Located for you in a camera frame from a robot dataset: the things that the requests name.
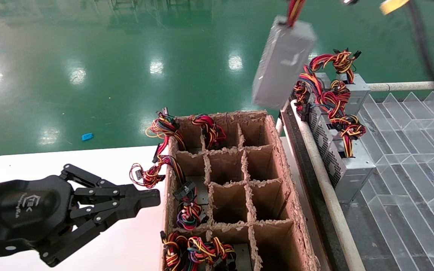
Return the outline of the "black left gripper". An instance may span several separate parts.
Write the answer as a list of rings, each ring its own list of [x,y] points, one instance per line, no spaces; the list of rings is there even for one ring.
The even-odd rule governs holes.
[[[0,257],[35,250],[57,266],[117,221],[135,218],[159,200],[114,200],[71,210],[74,188],[58,176],[0,183]]]

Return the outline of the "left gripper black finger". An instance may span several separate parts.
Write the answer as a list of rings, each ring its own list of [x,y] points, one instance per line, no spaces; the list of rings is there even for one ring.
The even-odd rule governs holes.
[[[83,186],[73,193],[80,204],[95,205],[114,200],[131,206],[158,206],[161,203],[158,189],[139,190],[133,184],[117,185],[72,164],[66,164],[59,177]]]

